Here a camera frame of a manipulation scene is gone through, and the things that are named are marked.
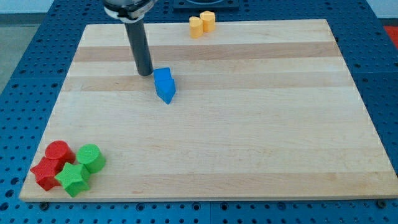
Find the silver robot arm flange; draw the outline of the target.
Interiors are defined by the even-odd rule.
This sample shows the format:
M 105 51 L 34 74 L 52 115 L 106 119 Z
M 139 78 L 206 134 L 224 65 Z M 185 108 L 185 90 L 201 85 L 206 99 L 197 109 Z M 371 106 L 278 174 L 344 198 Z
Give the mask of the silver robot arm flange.
M 156 0 L 102 0 L 105 13 L 114 19 L 140 19 L 150 11 Z

